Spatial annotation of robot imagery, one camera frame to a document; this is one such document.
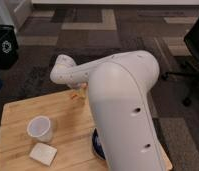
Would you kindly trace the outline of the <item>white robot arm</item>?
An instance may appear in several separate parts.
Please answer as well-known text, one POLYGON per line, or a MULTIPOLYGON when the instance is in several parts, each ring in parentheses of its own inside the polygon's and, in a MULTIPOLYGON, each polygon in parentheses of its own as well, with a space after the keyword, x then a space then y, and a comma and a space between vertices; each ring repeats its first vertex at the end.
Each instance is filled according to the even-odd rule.
POLYGON ((59 55, 50 79, 76 88, 88 85, 88 99, 110 171, 166 171, 147 100, 159 77, 150 52, 111 54, 78 65, 59 55))

